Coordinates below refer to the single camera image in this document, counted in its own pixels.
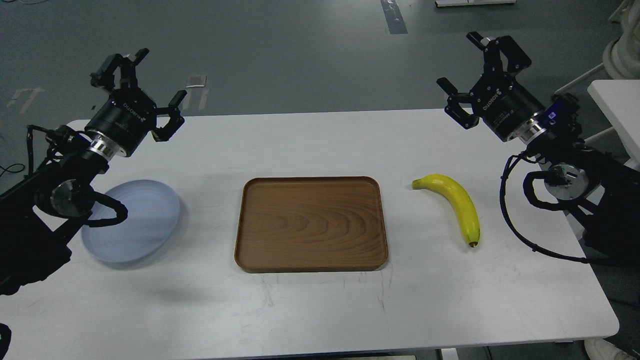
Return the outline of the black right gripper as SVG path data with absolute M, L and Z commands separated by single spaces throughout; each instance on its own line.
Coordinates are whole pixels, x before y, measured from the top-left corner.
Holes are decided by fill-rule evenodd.
M 458 91 L 446 77 L 438 78 L 436 84 L 446 93 L 444 111 L 466 130 L 482 119 L 501 141 L 510 141 L 518 137 L 521 126 L 546 109 L 515 79 L 532 60 L 510 35 L 489 38 L 471 31 L 466 38 L 482 52 L 482 75 L 470 93 Z M 462 104 L 471 105 L 473 113 Z

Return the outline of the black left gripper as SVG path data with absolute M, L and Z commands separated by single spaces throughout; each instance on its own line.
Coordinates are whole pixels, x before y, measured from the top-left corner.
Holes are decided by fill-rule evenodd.
M 133 59 L 121 54 L 106 57 L 100 68 L 90 73 L 90 85 L 108 94 L 107 102 L 96 112 L 84 130 L 100 133 L 119 146 L 121 157 L 130 157 L 147 133 L 155 142 L 167 142 L 185 123 L 180 105 L 188 92 L 180 89 L 167 106 L 156 103 L 138 86 L 137 66 L 150 53 L 138 50 Z M 164 126 L 156 127 L 157 116 L 168 116 Z

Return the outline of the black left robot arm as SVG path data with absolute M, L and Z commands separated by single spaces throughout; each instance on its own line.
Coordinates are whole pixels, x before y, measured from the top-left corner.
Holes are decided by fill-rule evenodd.
M 83 130 L 68 125 L 27 128 L 27 173 L 0 200 L 0 292 L 46 280 L 67 264 L 69 242 L 83 226 L 115 226 L 128 218 L 120 201 L 94 191 L 91 183 L 115 156 L 130 157 L 143 139 L 168 141 L 185 123 L 179 90 L 165 107 L 138 85 L 137 66 L 149 54 L 106 57 L 90 84 L 108 94 L 106 103 Z

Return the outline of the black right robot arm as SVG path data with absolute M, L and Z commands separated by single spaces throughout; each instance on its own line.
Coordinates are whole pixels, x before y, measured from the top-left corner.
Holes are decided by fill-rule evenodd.
M 519 139 L 525 150 L 512 155 L 500 178 L 499 204 L 513 234 L 533 252 L 581 264 L 639 266 L 639 171 L 615 161 L 581 138 L 578 100 L 554 95 L 548 107 L 516 80 L 531 65 L 508 35 L 487 38 L 476 31 L 467 39 L 482 52 L 483 71 L 470 91 L 461 92 L 445 77 L 437 84 L 447 95 L 445 112 L 462 128 L 480 121 L 503 142 Z M 526 200 L 535 208 L 568 212 L 583 227 L 583 241 L 604 258 L 563 255 L 524 237 L 506 206 L 506 183 L 520 161 L 541 169 L 523 178 Z

